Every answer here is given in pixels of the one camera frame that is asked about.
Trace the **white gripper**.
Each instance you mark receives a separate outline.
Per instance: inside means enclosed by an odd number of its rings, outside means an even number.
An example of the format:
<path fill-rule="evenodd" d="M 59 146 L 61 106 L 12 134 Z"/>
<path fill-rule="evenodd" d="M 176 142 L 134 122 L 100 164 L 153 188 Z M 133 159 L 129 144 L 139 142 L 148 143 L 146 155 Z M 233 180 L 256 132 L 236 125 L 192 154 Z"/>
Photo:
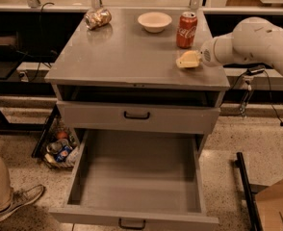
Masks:
<path fill-rule="evenodd" d="M 208 66 L 219 66 L 226 63 L 225 54 L 225 39 L 215 37 L 206 40 L 202 43 L 200 53 L 195 50 L 186 51 L 180 58 L 176 60 L 176 65 L 179 68 L 194 68 L 198 67 L 201 59 Z"/>

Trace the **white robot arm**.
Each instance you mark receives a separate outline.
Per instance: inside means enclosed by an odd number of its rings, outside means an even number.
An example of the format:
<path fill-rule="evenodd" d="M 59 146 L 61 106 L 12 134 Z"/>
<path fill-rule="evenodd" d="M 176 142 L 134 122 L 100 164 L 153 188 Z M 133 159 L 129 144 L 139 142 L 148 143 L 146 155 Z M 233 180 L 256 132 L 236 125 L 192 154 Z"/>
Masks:
<path fill-rule="evenodd" d="M 283 76 L 283 28 L 264 18 L 249 17 L 229 34 L 203 42 L 199 50 L 188 50 L 177 60 L 179 68 L 224 64 L 266 64 Z"/>

